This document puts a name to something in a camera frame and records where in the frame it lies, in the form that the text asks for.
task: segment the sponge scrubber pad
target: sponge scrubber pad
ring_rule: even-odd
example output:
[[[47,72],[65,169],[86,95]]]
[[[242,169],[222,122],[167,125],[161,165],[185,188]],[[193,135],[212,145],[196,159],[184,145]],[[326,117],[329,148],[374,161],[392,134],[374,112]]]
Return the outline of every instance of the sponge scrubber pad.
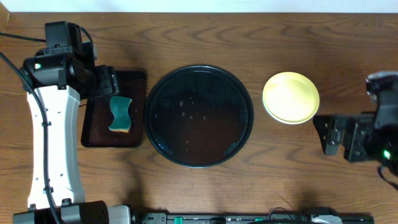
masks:
[[[129,116],[129,105],[132,99],[123,96],[112,96],[110,107],[114,116],[109,130],[114,132],[128,133],[131,128],[131,119]]]

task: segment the black round plate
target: black round plate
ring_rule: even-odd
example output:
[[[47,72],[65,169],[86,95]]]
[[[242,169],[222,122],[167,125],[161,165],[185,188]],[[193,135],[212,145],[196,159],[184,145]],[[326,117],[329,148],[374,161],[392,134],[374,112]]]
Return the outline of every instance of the black round plate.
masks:
[[[253,105],[231,73],[209,65],[180,68],[156,84],[145,108],[145,129],[166,158],[209,167],[233,157],[253,126]]]

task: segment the yellow plate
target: yellow plate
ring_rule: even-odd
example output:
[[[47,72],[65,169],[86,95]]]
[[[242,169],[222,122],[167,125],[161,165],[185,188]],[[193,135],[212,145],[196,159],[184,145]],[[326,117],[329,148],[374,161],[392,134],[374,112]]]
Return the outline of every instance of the yellow plate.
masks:
[[[268,113],[285,124],[301,124],[311,119],[319,107],[319,93],[307,77],[282,72],[271,77],[262,92]]]

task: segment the black tray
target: black tray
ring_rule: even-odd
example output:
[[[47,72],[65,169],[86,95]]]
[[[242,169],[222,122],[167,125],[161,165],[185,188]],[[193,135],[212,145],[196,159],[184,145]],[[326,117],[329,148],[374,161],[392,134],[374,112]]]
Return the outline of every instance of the black tray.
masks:
[[[81,144],[85,147],[137,147],[142,140],[146,75],[138,71],[117,71],[119,94],[132,99],[129,106],[131,128],[128,133],[110,131],[113,121],[111,96],[87,100]]]
[[[234,75],[194,65],[156,84],[144,122],[149,140],[164,157],[187,167],[209,167],[244,146],[253,119],[250,96]]]

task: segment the wood grain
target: wood grain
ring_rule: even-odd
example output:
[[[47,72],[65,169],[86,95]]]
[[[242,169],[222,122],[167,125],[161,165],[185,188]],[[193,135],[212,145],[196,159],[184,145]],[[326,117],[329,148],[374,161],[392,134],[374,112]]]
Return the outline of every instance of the wood grain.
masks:
[[[10,12],[4,7],[4,5],[0,2],[0,32],[4,32],[7,27],[7,23],[9,20]]]
[[[398,220],[398,194],[376,162],[327,157],[311,122],[273,120],[261,93],[282,71],[305,74],[320,92],[320,114],[373,110],[365,77],[398,68],[398,17],[393,14],[14,13],[8,33],[44,38],[44,24],[75,22],[91,34],[97,64],[144,68],[147,92],[176,68],[207,63],[235,74],[254,105],[255,122],[241,151],[222,165],[189,169],[163,158],[144,135],[137,149],[78,146],[87,201],[130,203],[139,211],[267,213],[329,206]],[[1,51],[17,66],[44,47],[4,38]],[[0,63],[0,220],[26,211],[32,180],[32,122],[20,80]],[[85,108],[79,110],[81,134]],[[398,179],[387,174],[388,178]]]

